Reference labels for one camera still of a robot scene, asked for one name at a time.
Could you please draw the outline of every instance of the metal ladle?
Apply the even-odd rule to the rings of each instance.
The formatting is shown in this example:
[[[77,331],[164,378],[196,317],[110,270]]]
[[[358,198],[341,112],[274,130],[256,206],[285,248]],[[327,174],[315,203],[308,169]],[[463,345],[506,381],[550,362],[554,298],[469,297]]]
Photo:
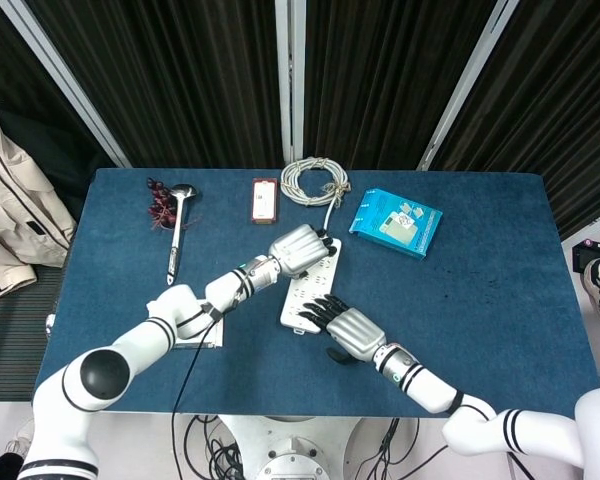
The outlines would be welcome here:
[[[171,252],[169,253],[169,266],[167,268],[167,285],[172,285],[178,274],[180,265],[180,228],[182,227],[182,210],[184,201],[187,198],[195,197],[198,191],[193,185],[185,183],[171,187],[171,195],[178,202],[178,213],[176,214],[176,224],[173,229],[173,241],[171,242]]]

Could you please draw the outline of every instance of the white cord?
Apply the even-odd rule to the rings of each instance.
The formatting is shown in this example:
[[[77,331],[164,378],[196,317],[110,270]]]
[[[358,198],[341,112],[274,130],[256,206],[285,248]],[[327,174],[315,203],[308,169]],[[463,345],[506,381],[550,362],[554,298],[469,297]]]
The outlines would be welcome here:
[[[298,179],[302,172],[311,170],[312,168],[327,170],[333,176],[333,182],[329,182],[322,187],[322,191],[325,194],[321,197],[308,197],[298,184]],[[307,207],[329,204],[329,209],[322,225],[322,228],[326,230],[329,226],[329,217],[331,217],[333,206],[335,205],[336,208],[340,206],[342,196],[345,192],[351,190],[351,184],[349,183],[347,172],[337,162],[328,158],[309,157],[304,160],[295,160],[284,167],[280,174],[280,189],[291,200]]]

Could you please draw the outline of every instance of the blue tablecloth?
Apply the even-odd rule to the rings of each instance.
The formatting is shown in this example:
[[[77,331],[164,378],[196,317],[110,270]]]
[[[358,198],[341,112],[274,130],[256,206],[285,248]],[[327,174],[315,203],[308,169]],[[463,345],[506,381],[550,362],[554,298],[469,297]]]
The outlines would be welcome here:
[[[211,280],[266,253],[326,207],[280,196],[278,222],[250,221],[254,177],[277,170],[99,170],[70,255],[56,324],[38,382],[85,350],[108,345],[146,318],[166,288],[171,232],[151,230],[148,176],[191,183],[178,282],[198,296]],[[311,171],[312,193],[330,178]],[[353,171],[353,190],[330,234],[343,241],[333,292],[378,323],[453,386],[496,410],[573,415],[600,382],[542,179],[528,174]],[[444,212],[423,261],[348,233],[364,191],[380,187]],[[201,352],[180,410],[256,415],[426,416],[369,364],[341,366],[325,334],[279,323],[288,280],[232,312],[225,347]],[[136,378],[112,409],[167,412],[193,350],[170,352]]]

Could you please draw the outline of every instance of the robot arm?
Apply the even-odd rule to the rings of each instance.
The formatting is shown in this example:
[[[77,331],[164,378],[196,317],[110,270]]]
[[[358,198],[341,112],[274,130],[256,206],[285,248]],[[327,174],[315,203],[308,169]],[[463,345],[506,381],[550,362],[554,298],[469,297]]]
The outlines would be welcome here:
[[[600,433],[600,390],[580,399],[576,421],[524,410],[496,415],[483,400],[461,392],[427,370],[401,345],[387,343],[385,333],[376,324],[337,297],[328,295],[305,306],[311,313],[303,316],[325,329],[351,357],[373,362],[378,372],[428,412],[448,413],[450,418],[442,434],[456,452],[540,455],[580,468],[586,465],[587,471],[592,465],[592,474],[585,472],[585,478],[600,480],[600,436],[592,434]]]
[[[330,239],[302,225],[273,242],[269,255],[211,282],[202,305],[186,285],[166,290],[147,305],[149,317],[112,345],[88,351],[49,377],[33,400],[36,433],[18,476],[26,479],[86,479],[98,476],[98,459],[87,433],[92,416],[124,395],[134,377],[278,275],[298,276],[335,250]]]

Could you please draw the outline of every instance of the beige jacket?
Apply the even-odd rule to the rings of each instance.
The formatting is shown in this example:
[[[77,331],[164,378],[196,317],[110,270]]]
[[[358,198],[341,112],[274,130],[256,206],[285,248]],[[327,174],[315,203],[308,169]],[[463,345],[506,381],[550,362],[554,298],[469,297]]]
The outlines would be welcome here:
[[[75,222],[33,159],[0,129],[0,296],[61,267]]]

